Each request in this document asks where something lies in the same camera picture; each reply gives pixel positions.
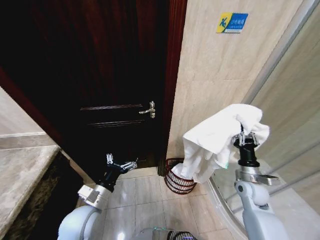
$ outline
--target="door frame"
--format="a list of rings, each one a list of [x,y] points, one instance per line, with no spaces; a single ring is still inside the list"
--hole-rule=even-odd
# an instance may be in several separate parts
[[[162,136],[158,158],[158,174],[165,174],[166,155],[171,127],[171,118],[175,100],[180,53],[184,34],[188,0],[168,0],[167,43],[164,79],[164,98],[162,116]],[[0,66],[1,87],[20,105],[20,107],[62,148],[65,149],[64,138],[50,121],[33,105]]]

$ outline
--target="door panel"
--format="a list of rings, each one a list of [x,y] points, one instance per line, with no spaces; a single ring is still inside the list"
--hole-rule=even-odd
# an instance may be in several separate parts
[[[157,166],[168,2],[25,0],[3,9],[3,70],[62,135],[61,147],[94,180],[106,153]],[[150,101],[154,119],[139,114]]]

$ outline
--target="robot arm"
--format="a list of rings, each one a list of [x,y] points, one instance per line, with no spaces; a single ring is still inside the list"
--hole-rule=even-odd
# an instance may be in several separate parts
[[[83,185],[78,191],[79,196],[88,204],[81,206],[69,213],[61,222],[58,240],[90,240],[93,239],[96,220],[102,210],[107,208],[109,195],[114,191],[114,186],[120,174],[125,174],[137,168],[136,161],[123,165],[114,163],[113,155],[107,154],[107,172],[102,180],[91,188]]]
[[[243,205],[243,222],[249,240],[289,240],[285,226],[275,215],[270,203],[269,193],[264,185],[278,185],[278,177],[260,172],[260,163],[255,156],[259,145],[255,134],[245,135],[243,129],[233,137],[233,145],[240,151],[235,171],[235,190]]]

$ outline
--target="countertop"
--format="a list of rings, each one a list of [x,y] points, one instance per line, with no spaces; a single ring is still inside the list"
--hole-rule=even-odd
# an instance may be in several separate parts
[[[56,145],[0,150],[0,239],[59,150]]]

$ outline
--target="trash bin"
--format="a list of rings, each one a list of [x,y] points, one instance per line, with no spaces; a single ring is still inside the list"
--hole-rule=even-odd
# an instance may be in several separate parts
[[[174,193],[184,195],[190,193],[196,186],[196,182],[192,179],[184,179],[174,174],[171,170],[175,165],[183,163],[183,158],[168,158],[165,161],[164,182],[167,187]]]

